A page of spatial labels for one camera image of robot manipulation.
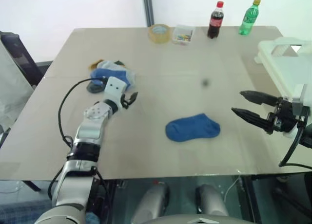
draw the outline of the green plastic bottle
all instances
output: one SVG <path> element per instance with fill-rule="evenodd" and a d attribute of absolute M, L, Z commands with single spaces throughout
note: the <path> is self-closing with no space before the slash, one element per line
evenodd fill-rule
<path fill-rule="evenodd" d="M 261 0 L 254 0 L 253 5 L 246 11 L 242 25 L 239 27 L 238 33 L 241 35 L 248 35 L 252 30 L 255 20 L 259 14 L 259 4 Z"/>

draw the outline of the soda bottle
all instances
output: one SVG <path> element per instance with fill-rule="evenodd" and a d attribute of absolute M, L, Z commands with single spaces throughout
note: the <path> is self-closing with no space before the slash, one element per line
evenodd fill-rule
<path fill-rule="evenodd" d="M 241 35 L 248 35 L 252 30 L 255 20 L 258 17 L 258 6 L 261 0 L 254 0 L 253 5 L 246 11 L 242 25 L 239 27 L 238 33 Z"/>
<path fill-rule="evenodd" d="M 220 27 L 224 17 L 222 7 L 223 2 L 218 1 L 218 3 L 216 4 L 216 9 L 211 14 L 209 29 L 207 33 L 207 36 L 210 38 L 218 37 L 219 35 Z"/>

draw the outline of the tape roll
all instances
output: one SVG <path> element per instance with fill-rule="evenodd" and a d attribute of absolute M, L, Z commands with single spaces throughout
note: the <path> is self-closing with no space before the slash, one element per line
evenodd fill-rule
<path fill-rule="evenodd" d="M 157 43 L 166 43 L 170 40 L 170 28 L 165 24 L 154 24 L 148 29 L 149 38 Z"/>

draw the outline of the table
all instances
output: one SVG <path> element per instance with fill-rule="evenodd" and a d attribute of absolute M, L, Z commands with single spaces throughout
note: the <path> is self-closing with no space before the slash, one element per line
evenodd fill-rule
<path fill-rule="evenodd" d="M 76 29 L 37 86 L 0 151 L 0 179 L 51 180 L 63 165 L 57 110 L 68 89 L 89 76 L 99 60 L 120 60 L 136 72 L 137 101 L 117 112 L 105 129 L 99 171 L 105 179 L 290 173 L 279 168 L 292 140 L 267 135 L 232 111 L 248 109 L 266 117 L 270 107 L 239 94 L 257 90 L 279 95 L 262 65 L 254 62 L 257 44 L 281 36 L 275 27 L 259 26 L 242 37 L 237 27 L 222 27 L 217 39 L 196 28 L 188 46 L 154 44 L 147 28 Z M 208 79 L 208 87 L 202 81 Z M 86 84 L 77 87 L 62 110 L 65 134 L 75 136 L 85 108 L 102 99 Z M 213 139 L 170 141 L 165 125 L 174 119 L 206 113 L 221 126 Z M 309 149 L 297 147 L 290 162 L 312 166 Z"/>

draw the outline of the green bottle cap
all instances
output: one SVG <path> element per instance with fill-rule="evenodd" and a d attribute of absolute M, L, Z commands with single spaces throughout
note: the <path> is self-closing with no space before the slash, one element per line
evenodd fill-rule
<path fill-rule="evenodd" d="M 261 0 L 253 0 L 253 1 L 254 1 L 253 4 L 256 5 L 256 6 L 258 6 L 260 4 L 260 2 L 261 2 Z"/>

